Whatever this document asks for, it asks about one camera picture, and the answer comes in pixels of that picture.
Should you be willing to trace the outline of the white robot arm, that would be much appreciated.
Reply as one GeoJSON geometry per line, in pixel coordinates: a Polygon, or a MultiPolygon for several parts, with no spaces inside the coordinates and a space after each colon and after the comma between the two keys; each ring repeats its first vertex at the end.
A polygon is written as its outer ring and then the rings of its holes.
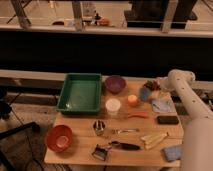
{"type": "Polygon", "coordinates": [[[163,91],[175,90],[191,121],[185,127],[180,171],[213,171],[213,111],[192,90],[192,71],[170,70],[159,80],[163,91]]]}

